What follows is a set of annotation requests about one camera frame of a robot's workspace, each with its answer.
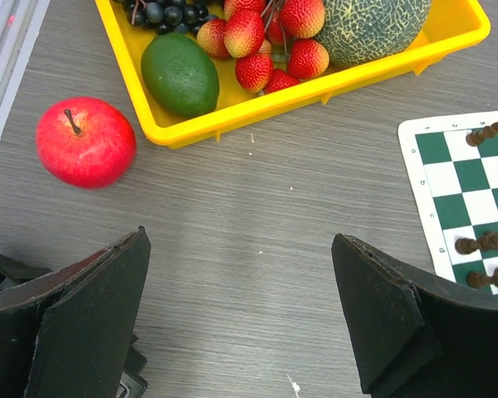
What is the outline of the green white chess board mat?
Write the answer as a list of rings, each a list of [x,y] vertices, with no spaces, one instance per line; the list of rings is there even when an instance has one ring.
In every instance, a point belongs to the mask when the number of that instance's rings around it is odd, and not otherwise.
[[[498,110],[412,119],[398,140],[436,275],[466,283],[471,271],[492,275],[498,251],[456,252],[459,238],[498,232],[498,135],[478,147],[469,133],[498,122]]]

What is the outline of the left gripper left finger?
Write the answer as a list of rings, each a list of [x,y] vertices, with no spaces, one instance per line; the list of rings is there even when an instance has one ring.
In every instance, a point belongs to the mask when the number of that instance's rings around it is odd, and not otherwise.
[[[0,254],[0,397],[141,397],[144,228],[65,268]]]

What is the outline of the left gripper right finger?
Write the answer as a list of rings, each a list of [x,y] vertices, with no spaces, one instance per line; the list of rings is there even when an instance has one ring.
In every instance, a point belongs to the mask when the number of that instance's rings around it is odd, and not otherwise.
[[[331,252],[363,393],[498,397],[498,295],[351,235],[336,235]]]

